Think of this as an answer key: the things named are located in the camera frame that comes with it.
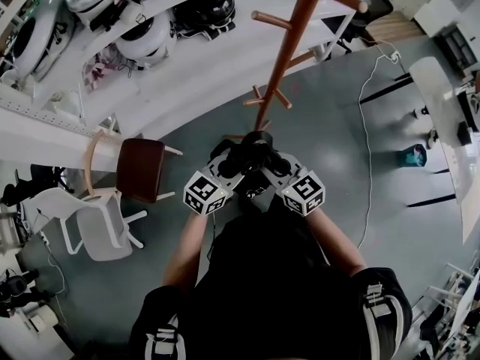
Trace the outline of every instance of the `coat rack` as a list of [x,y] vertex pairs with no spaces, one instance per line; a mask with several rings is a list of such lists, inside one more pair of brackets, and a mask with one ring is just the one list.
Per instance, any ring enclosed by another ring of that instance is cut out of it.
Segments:
[[[368,9],[367,4],[362,0],[335,1],[340,2],[341,4],[344,4],[360,13],[364,13]],[[255,122],[255,131],[264,131],[269,126],[270,121],[264,123],[263,119],[265,118],[267,109],[269,108],[274,96],[283,104],[285,108],[288,110],[292,108],[292,104],[285,97],[285,95],[280,92],[278,86],[280,85],[280,81],[288,68],[294,67],[297,64],[314,57],[314,51],[308,51],[303,55],[292,59],[293,53],[296,51],[305,28],[310,21],[312,13],[317,6],[317,2],[318,0],[297,0],[290,20],[281,19],[280,17],[272,16],[268,13],[258,12],[256,10],[252,12],[252,19],[286,29],[280,52],[278,53],[274,69],[271,72],[265,94],[262,96],[257,86],[254,85],[253,93],[255,94],[256,98],[246,100],[244,102],[245,106],[257,104],[260,105]],[[236,135],[227,135],[226,137],[243,138],[243,136]]]

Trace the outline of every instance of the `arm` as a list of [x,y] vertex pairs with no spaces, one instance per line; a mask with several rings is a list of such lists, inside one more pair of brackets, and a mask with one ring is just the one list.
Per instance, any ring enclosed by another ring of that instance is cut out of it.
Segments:
[[206,224],[206,216],[190,213],[180,242],[166,266],[162,285],[177,287],[186,294],[195,287]]
[[367,268],[357,247],[320,208],[312,211],[305,219],[333,266],[349,276]]

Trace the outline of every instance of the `chair leg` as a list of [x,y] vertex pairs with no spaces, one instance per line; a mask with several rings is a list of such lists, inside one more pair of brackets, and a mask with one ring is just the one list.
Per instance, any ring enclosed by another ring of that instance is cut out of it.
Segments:
[[135,245],[135,247],[139,248],[139,249],[143,249],[145,247],[145,245],[141,242],[141,241],[138,241],[136,238],[134,238],[132,236],[132,234],[130,233],[130,231],[127,232],[127,237],[128,237],[128,240],[130,240],[130,242]]
[[175,195],[175,192],[162,193],[161,195],[157,196],[157,201],[162,200],[162,199],[166,199],[167,197],[170,197],[170,196],[173,196],[173,195]]
[[183,152],[179,151],[178,149],[170,148],[169,146],[165,145],[165,151],[174,153],[175,155],[182,156]]
[[386,95],[404,86],[408,86],[411,83],[413,83],[412,77],[406,77],[405,79],[402,79],[401,81],[396,82],[394,85],[391,85],[388,88],[382,89],[381,91],[378,91],[377,93],[371,94],[365,99],[360,100],[360,104],[366,103],[367,101],[372,101],[373,99],[376,99],[376,98],[380,98],[383,95]]
[[58,180],[58,183],[59,183],[63,188],[65,188],[65,190],[66,190],[69,194],[73,194],[73,193],[75,192],[75,190],[71,189],[70,187],[68,187],[68,186],[64,183],[64,181],[62,180],[62,178],[60,178],[60,179]]
[[447,290],[444,290],[442,288],[438,288],[438,287],[432,286],[432,285],[430,285],[428,287],[428,289],[433,290],[436,293],[439,293],[440,295],[450,296],[450,297],[453,297],[455,299],[461,299],[464,296],[464,295],[459,295],[458,293],[449,292]]
[[79,249],[83,246],[83,240],[80,240],[80,242],[75,248],[72,247],[70,237],[68,236],[67,224],[65,223],[65,219],[60,219],[60,226],[61,226],[61,232],[63,233],[63,238],[65,240],[65,245],[67,246],[67,252],[70,255],[76,255]]
[[407,207],[408,208],[414,208],[414,207],[429,206],[430,204],[443,203],[444,201],[454,200],[456,198],[457,197],[455,196],[455,194],[452,194],[452,195],[437,197],[436,199],[432,199],[432,200],[425,200],[425,201],[421,201],[421,202],[416,202],[415,204],[409,204],[409,205],[407,205]]
[[135,220],[138,220],[138,219],[141,219],[141,218],[144,218],[146,215],[148,215],[149,213],[144,209],[143,211],[140,211],[136,214],[132,214],[131,216],[128,216],[128,217],[124,217],[123,220],[126,224],[129,224],[131,223],[132,221],[135,221]]
[[345,45],[343,39],[337,41],[337,45],[342,47],[346,51],[346,53],[352,53],[352,50],[348,46]]
[[465,276],[466,278],[469,278],[470,280],[473,280],[473,278],[474,278],[470,273],[465,272],[463,269],[460,269],[460,268],[456,267],[455,265],[450,264],[449,262],[447,262],[447,266],[454,269],[458,273],[461,273],[463,276]]

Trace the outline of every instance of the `shoe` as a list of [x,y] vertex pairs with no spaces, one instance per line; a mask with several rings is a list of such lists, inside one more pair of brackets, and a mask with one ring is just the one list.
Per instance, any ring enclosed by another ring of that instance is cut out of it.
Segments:
[[435,144],[437,144],[437,140],[438,140],[438,133],[435,129],[431,130],[430,131],[430,137],[428,138],[428,148],[429,149],[432,149]]

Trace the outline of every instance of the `white plastic chair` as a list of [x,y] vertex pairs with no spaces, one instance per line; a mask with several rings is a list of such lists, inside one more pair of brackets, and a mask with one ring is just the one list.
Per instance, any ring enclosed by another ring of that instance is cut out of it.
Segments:
[[[95,190],[93,196],[77,199],[57,187],[40,192],[31,201],[42,215],[60,219],[69,254],[76,254],[84,245],[93,260],[107,261],[129,256],[132,253],[131,243],[143,248],[143,244],[130,234],[128,224],[144,218],[147,211],[123,217],[120,197],[121,194],[115,188],[102,188]],[[66,224],[74,213],[82,238],[75,248],[71,244]]]

